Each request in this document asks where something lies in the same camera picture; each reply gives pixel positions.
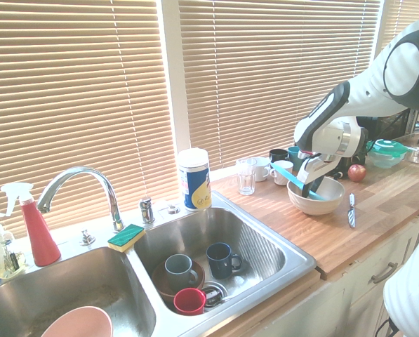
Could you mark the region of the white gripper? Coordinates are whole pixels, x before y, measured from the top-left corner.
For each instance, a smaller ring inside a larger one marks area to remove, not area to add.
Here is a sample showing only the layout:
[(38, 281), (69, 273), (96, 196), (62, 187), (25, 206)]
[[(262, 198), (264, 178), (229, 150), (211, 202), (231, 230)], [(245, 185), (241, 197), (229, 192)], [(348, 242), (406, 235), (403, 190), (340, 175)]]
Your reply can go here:
[(317, 192), (324, 175), (331, 170), (332, 161), (328, 160), (328, 156), (325, 154), (306, 158), (298, 171), (298, 180), (304, 184), (302, 197), (307, 198)]

